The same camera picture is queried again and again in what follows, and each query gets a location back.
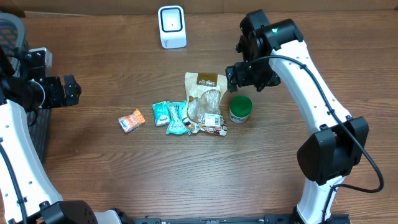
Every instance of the white device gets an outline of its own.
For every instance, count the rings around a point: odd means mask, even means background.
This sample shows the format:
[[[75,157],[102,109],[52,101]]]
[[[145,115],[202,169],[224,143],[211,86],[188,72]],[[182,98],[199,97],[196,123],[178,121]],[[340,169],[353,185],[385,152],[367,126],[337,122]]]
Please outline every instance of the white device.
[[[163,6],[158,12],[160,42],[165,49],[187,45],[184,10],[180,6]]]

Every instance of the teal snack wrapper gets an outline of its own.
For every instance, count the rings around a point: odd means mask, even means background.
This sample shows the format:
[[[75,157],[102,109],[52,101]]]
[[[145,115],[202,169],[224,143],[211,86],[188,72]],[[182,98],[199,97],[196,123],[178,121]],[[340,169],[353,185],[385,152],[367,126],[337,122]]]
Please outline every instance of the teal snack wrapper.
[[[187,129],[182,122],[182,115],[186,113],[187,101],[167,103],[170,112],[170,124],[167,127],[166,134],[185,134],[191,135],[191,131]]]
[[[167,108],[169,101],[163,101],[152,105],[155,114],[155,124],[157,127],[170,123],[170,112]]]

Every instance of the black mount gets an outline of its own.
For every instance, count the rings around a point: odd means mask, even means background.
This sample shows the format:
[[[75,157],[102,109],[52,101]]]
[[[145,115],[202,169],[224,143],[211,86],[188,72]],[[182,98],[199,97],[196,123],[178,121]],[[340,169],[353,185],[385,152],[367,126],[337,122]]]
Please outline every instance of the black mount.
[[[266,86],[280,84],[279,76],[271,69],[268,61],[249,66],[252,60],[270,55],[272,50],[280,49],[284,43],[292,40],[303,41],[303,35],[291,19],[270,24],[262,10],[248,13],[240,24],[243,35],[239,39],[236,51],[242,53],[243,62],[226,68],[230,92],[238,87],[254,85],[257,91]]]
[[[97,224],[94,211],[84,201],[62,201],[50,205],[43,202],[39,205],[40,211],[29,217],[28,224],[36,224],[36,220],[43,219],[46,224]],[[296,207],[292,214],[265,215],[263,217],[242,218],[183,218],[161,220],[160,218],[130,218],[118,208],[113,209],[122,224],[303,224]],[[332,214],[325,224],[351,223],[348,215]]]
[[[348,119],[344,125],[364,147],[368,123],[362,117]],[[353,166],[359,164],[362,151],[341,126],[320,128],[321,131],[312,134],[297,151],[297,160],[306,178],[323,185],[339,175],[349,175]]]
[[[27,112],[73,106],[79,103],[81,87],[73,75],[65,75],[65,89],[59,77],[46,76],[46,51],[25,52],[18,48],[14,57],[20,61],[19,76],[7,55],[0,49],[0,105],[6,100],[20,104]]]

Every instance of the snack bag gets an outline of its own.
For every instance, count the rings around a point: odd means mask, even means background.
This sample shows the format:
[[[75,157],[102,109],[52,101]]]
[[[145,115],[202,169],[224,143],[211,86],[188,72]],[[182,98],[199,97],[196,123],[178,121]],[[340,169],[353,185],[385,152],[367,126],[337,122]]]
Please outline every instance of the snack bag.
[[[169,109],[170,112],[170,124],[167,127],[166,134],[185,134],[188,133],[191,135],[191,132],[189,129],[185,127],[185,125],[182,123],[182,115],[187,109],[187,102],[184,100],[183,102],[173,102],[173,103],[167,103],[167,108]]]
[[[130,131],[145,124],[145,119],[141,112],[136,109],[132,115],[127,115],[119,118],[119,124],[122,126],[125,133],[129,133]]]
[[[169,101],[163,101],[152,105],[152,109],[155,114],[155,124],[157,127],[170,123],[170,113],[166,106],[167,103],[169,103]]]
[[[187,110],[183,123],[192,132],[205,131],[225,136],[227,127],[220,102],[227,90],[227,79],[215,73],[185,74]]]

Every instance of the clear plastic bag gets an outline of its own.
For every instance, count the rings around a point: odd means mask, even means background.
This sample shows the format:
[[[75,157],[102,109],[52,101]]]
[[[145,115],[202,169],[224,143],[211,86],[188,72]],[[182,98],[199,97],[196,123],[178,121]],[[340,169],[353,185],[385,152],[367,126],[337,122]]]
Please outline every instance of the clear plastic bag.
[[[226,89],[227,80],[224,75],[185,74],[188,105],[183,122],[192,133],[205,131],[226,135],[227,127],[220,110],[220,102]]]

